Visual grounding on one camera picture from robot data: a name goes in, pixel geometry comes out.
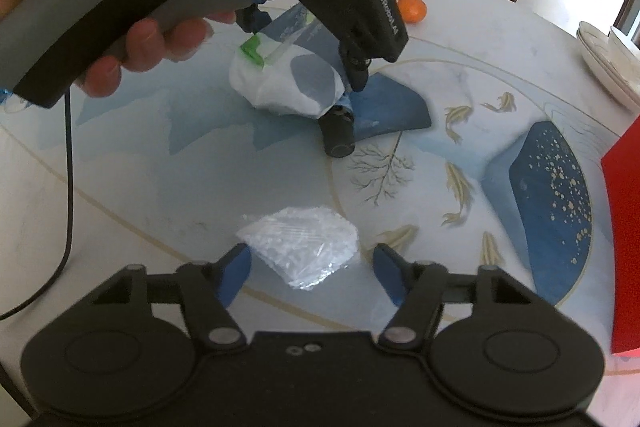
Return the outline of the stacked white plates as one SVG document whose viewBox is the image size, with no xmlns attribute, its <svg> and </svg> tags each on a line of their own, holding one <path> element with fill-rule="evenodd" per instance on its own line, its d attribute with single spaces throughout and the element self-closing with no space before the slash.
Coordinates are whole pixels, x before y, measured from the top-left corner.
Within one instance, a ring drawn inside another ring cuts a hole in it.
<svg viewBox="0 0 640 427">
<path fill-rule="evenodd" d="M 582 58 L 601 86 L 631 113 L 639 114 L 639 78 L 620 75 L 608 54 L 608 34 L 590 23 L 580 22 L 576 31 Z"/>
</svg>

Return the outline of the white bowl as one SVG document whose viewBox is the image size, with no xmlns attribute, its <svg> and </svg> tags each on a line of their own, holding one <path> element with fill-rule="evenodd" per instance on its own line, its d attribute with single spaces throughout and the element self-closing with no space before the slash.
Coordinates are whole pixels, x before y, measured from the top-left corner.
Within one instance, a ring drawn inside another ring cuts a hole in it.
<svg viewBox="0 0 640 427">
<path fill-rule="evenodd" d="M 614 26 L 608 32 L 608 54 L 620 75 L 627 79 L 639 78 L 639 49 Z"/>
</svg>

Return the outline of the orange tangerine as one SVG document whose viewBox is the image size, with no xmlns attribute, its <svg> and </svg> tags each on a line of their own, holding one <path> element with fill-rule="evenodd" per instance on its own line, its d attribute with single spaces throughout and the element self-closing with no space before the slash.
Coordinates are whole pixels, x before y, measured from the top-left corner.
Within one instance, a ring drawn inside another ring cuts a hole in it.
<svg viewBox="0 0 640 427">
<path fill-rule="evenodd" d="M 402 20 L 407 24 L 417 24 L 425 20 L 427 5 L 423 0 L 397 0 Z"/>
</svg>

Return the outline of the clear bubble plastic bag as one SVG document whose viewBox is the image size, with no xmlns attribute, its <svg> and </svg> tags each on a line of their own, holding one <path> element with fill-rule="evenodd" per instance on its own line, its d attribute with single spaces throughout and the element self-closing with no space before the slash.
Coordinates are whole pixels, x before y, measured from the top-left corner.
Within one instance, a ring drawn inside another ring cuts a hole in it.
<svg viewBox="0 0 640 427">
<path fill-rule="evenodd" d="M 301 291 L 348 265 L 360 249 L 355 225 L 326 206 L 286 207 L 247 222 L 236 236 Z"/>
</svg>

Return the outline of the white blue green snack bag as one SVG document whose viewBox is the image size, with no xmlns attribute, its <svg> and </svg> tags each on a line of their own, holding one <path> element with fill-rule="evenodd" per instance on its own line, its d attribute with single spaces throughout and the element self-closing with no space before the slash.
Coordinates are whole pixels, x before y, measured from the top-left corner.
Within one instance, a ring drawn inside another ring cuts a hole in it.
<svg viewBox="0 0 640 427">
<path fill-rule="evenodd" d="M 296 4 L 238 47 L 229 82 L 257 109 L 318 119 L 345 94 L 339 61 L 333 35 Z"/>
</svg>

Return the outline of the small dark bottle blue label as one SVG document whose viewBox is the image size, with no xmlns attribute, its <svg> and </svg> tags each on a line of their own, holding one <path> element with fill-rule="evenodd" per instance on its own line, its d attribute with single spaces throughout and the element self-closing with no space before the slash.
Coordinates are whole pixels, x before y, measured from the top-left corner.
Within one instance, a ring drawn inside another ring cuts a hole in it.
<svg viewBox="0 0 640 427">
<path fill-rule="evenodd" d="M 318 120 L 326 155 L 344 158 L 355 150 L 354 122 L 352 111 L 341 105 L 334 105 Z"/>
</svg>

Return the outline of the red cardboard box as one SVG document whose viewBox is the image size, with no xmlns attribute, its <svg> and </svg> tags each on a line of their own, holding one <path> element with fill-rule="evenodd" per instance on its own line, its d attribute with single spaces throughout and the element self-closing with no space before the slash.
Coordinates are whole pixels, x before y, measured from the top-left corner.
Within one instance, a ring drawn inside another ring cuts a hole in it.
<svg viewBox="0 0 640 427">
<path fill-rule="evenodd" d="M 601 159 L 614 251 L 612 353 L 639 356 L 639 119 Z"/>
</svg>

